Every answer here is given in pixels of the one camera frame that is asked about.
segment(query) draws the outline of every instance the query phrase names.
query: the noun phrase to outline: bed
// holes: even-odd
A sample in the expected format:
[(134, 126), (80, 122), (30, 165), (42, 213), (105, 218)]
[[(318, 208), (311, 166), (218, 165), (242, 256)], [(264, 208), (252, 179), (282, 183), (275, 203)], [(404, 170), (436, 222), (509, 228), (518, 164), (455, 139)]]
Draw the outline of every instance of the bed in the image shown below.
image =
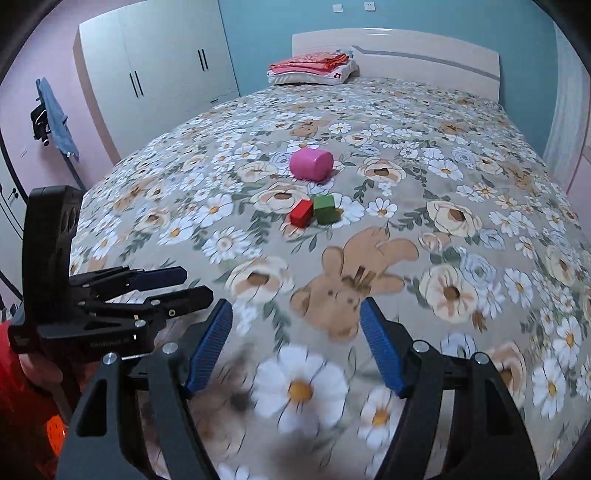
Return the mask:
[[(184, 287), (233, 303), (210, 385), (190, 403), (224, 480), (373, 478), (404, 402), (359, 330), (368, 296), (445, 354), (489, 354), (547, 478), (589, 419), (591, 254), (577, 216), (496, 102), (498, 55), (426, 34), (338, 32), (337, 44), (296, 35), (294, 54), (350, 48), (360, 77), (228, 102), (118, 164), (85, 196), (71, 273), (182, 265)], [(409, 81), (425, 76), (443, 84)], [(303, 147), (333, 153), (328, 181), (290, 176)], [(320, 193), (340, 220), (293, 227), (290, 210)], [(204, 318), (171, 323), (157, 344)]]

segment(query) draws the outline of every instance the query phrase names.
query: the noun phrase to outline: folded blanket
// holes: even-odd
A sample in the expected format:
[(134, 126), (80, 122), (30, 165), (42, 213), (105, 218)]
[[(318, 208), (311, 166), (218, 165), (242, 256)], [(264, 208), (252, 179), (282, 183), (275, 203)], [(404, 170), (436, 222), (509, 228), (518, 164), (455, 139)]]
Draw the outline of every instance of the folded blanket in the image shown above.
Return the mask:
[(346, 53), (316, 52), (307, 53), (292, 57), (288, 60), (282, 60), (270, 65), (269, 70), (275, 70), (280, 67), (302, 67), (313, 68), (323, 72), (331, 72), (340, 65), (349, 61)]

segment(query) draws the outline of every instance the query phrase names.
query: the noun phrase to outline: blue towel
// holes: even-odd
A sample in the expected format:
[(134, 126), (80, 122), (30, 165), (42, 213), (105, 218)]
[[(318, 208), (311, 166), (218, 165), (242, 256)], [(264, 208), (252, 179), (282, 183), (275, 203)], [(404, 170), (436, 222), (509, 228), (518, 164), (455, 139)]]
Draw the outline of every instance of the blue towel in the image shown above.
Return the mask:
[(68, 157), (73, 155), (78, 161), (80, 153), (78, 152), (76, 144), (72, 139), (72, 134), (66, 125), (68, 117), (61, 109), (60, 104), (57, 103), (56, 96), (53, 95), (53, 90), (45, 77), (43, 77), (42, 80), (37, 79), (37, 91), (39, 92), (39, 100), (45, 103), (47, 120), (49, 128), (51, 129), (53, 142), (64, 155)]

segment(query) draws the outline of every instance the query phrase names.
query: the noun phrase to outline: teddy bear print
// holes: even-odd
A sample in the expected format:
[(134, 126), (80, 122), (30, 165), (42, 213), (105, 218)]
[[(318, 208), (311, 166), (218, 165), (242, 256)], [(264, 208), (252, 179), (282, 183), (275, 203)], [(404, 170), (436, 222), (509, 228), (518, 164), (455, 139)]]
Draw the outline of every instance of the teddy bear print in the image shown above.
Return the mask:
[(313, 138), (320, 127), (325, 127), (328, 124), (327, 120), (305, 120), (297, 123), (290, 135), (292, 137)]
[(326, 331), (332, 341), (351, 340), (359, 330), (359, 306), (365, 298), (404, 288), (402, 278), (386, 273), (388, 267), (417, 258), (417, 247), (410, 240), (390, 240), (384, 228), (367, 228), (344, 248), (324, 250), (323, 272), (291, 296), (291, 309)]

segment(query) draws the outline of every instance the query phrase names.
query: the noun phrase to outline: pillow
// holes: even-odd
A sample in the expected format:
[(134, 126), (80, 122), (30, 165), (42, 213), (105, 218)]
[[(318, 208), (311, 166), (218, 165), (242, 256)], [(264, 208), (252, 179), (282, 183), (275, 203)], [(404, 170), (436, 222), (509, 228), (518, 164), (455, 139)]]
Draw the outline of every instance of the pillow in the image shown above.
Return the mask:
[(345, 65), (340, 65), (328, 73), (314, 73), (313, 71), (306, 71), (305, 68), (292, 69), (282, 73), (274, 73), (272, 70), (269, 70), (267, 72), (267, 78), (269, 78), (271, 85), (287, 85), (290, 83), (341, 85), (356, 70), (357, 64), (355, 61), (349, 60)]

